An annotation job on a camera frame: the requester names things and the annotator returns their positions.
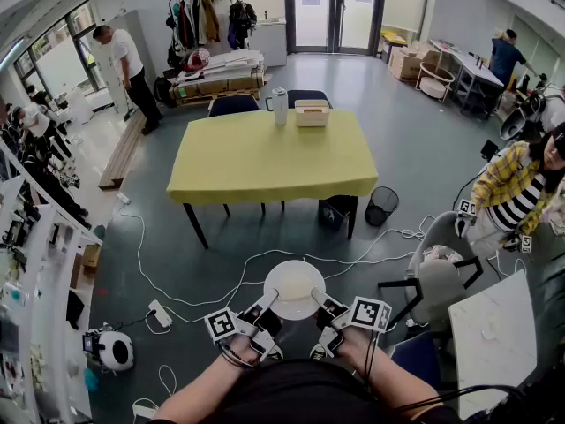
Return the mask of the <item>row of hanging clothes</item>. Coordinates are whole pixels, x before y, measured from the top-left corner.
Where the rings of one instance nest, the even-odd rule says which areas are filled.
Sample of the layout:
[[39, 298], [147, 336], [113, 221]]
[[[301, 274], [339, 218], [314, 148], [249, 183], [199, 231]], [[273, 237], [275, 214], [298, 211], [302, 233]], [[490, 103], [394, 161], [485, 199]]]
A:
[[170, 49], [178, 56], [221, 41], [215, 3], [221, 0], [169, 0], [166, 25], [172, 30]]

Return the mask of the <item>person's right hand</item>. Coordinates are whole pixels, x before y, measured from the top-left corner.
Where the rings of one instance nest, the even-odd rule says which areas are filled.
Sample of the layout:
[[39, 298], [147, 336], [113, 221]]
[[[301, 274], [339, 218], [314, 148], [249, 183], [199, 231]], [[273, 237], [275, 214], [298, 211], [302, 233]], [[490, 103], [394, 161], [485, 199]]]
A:
[[340, 357], [345, 358], [352, 366], [363, 364], [372, 342], [364, 329], [349, 326], [342, 330], [343, 341], [337, 348]]

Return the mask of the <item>black clothes rack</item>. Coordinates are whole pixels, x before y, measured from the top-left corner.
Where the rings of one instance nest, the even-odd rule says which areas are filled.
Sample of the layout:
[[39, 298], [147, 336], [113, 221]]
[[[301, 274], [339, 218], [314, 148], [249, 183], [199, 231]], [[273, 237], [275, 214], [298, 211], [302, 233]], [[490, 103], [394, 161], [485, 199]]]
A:
[[233, 50], [229, 42], [230, 7], [238, 0], [169, 0], [166, 25], [172, 30], [169, 68], [197, 48], [212, 56]]

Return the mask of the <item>white metal locker cabinet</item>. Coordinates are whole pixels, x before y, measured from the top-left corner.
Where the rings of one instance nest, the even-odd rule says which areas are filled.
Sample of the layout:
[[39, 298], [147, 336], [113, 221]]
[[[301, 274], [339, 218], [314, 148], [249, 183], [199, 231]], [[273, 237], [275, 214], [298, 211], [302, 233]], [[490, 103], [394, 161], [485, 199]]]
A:
[[[145, 68], [145, 78], [147, 84], [152, 87], [155, 79], [154, 66], [149, 55], [145, 36], [139, 22], [139, 12], [131, 11], [112, 20], [106, 21], [105, 25], [113, 28], [124, 29], [127, 31], [139, 52], [140, 59]], [[98, 72], [106, 86], [109, 96], [114, 103], [114, 108], [119, 116], [124, 116], [128, 109], [135, 109], [136, 106], [129, 100], [129, 96], [124, 91], [120, 69], [117, 71], [113, 65], [113, 55], [109, 45], [101, 45], [96, 41], [91, 33], [87, 34], [92, 54]]]

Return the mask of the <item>wooden plank stack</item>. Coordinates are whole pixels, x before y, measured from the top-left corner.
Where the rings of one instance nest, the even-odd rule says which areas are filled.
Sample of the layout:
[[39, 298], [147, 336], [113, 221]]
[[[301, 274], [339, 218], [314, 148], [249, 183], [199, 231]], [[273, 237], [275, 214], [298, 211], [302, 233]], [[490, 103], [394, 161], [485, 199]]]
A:
[[102, 173], [98, 187], [103, 191], [119, 189], [129, 169], [131, 159], [142, 138], [141, 130], [147, 119], [136, 112], [126, 126], [124, 133], [118, 141], [108, 164]]

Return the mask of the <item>grey shell chair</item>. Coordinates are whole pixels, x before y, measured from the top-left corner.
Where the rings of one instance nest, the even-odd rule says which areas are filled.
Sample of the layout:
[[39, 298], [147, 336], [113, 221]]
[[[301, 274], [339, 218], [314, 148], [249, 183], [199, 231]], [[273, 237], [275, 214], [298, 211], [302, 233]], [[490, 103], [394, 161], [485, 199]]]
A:
[[[480, 259], [468, 239], [456, 235], [455, 220], [455, 211], [437, 216], [412, 255], [404, 279], [378, 283], [381, 289], [403, 290], [406, 299], [404, 308], [389, 322], [390, 328], [406, 317], [422, 325], [445, 322], [448, 308], [465, 299], [469, 287], [482, 275]], [[463, 260], [424, 261], [425, 253], [436, 245], [452, 248]]]

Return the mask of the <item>stack of white boards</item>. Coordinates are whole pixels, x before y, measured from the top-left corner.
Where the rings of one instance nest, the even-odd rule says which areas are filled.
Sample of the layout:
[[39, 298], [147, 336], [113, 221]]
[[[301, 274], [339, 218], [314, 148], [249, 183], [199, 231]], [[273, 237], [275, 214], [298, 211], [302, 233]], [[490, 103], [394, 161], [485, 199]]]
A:
[[239, 49], [212, 56], [195, 80], [200, 82], [250, 77], [253, 72], [263, 75], [264, 56], [258, 50]]

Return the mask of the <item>black hanging backpack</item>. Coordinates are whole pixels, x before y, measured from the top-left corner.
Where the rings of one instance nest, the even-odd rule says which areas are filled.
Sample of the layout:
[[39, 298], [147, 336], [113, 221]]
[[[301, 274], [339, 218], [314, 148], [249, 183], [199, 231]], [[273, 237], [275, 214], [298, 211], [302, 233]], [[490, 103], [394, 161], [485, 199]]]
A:
[[245, 49], [249, 34], [255, 29], [257, 15], [253, 7], [237, 0], [229, 9], [228, 43], [234, 50]]

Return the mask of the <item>red patterned helmet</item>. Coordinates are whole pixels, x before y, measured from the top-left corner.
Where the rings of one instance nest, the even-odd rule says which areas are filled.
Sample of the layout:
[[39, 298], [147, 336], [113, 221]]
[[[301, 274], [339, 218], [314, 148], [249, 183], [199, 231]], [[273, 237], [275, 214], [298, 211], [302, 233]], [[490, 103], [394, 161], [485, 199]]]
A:
[[207, 49], [197, 48], [182, 60], [183, 70], [186, 72], [195, 72], [205, 68], [210, 59], [210, 53]]

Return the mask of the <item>white round plate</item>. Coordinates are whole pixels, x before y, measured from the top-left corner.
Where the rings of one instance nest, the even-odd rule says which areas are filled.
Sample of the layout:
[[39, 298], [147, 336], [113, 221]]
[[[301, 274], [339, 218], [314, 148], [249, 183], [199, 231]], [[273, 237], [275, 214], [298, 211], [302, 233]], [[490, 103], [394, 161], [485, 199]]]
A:
[[[284, 261], [276, 265], [268, 273], [263, 286], [263, 291], [275, 289], [284, 277], [307, 277], [311, 280], [314, 287], [326, 291], [325, 280], [320, 271], [311, 263], [299, 260]], [[312, 298], [293, 302], [283, 302], [278, 298], [270, 309], [280, 318], [286, 321], [301, 321], [312, 316], [319, 304]]]

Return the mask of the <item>white round robot head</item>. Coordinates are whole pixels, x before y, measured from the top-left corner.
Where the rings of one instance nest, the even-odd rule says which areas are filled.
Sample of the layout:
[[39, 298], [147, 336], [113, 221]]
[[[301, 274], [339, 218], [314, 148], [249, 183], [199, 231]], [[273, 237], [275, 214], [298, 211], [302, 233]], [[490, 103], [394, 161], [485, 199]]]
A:
[[111, 325], [90, 329], [82, 335], [83, 353], [99, 367], [113, 372], [133, 368], [132, 340]]

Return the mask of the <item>person's left forearm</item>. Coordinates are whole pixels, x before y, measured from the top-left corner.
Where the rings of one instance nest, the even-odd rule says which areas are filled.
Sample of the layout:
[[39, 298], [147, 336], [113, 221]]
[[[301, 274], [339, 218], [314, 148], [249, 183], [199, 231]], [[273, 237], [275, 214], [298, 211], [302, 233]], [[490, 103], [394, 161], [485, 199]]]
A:
[[199, 424], [216, 410], [244, 372], [219, 356], [194, 381], [169, 397], [148, 424]]

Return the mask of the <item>person's black shirt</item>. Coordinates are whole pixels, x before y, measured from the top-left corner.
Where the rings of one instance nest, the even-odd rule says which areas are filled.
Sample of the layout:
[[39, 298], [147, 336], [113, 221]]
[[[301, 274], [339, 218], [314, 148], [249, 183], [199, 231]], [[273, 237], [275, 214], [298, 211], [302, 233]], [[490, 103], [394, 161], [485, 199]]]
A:
[[463, 424], [440, 405], [410, 420], [378, 402], [347, 370], [287, 360], [245, 374], [198, 424]]

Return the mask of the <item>large cardboard box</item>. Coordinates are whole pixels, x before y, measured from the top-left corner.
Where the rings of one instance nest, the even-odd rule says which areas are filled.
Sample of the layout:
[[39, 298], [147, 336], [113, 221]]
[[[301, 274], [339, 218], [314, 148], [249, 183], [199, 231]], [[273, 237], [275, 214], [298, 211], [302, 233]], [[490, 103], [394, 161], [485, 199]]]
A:
[[420, 63], [416, 50], [393, 47], [388, 60], [388, 71], [400, 81], [414, 81], [418, 77]]

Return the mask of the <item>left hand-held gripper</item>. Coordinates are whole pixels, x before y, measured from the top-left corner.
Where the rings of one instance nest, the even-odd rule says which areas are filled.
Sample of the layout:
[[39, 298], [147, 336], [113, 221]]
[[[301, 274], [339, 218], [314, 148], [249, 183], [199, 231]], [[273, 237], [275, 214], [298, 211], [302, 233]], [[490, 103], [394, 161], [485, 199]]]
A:
[[249, 340], [250, 349], [258, 356], [256, 363], [264, 361], [275, 349], [275, 336], [282, 324], [270, 307], [278, 296], [277, 289], [269, 289], [244, 312], [234, 313], [229, 307], [225, 307], [204, 317], [209, 336], [228, 362], [246, 363], [230, 347], [236, 336]]

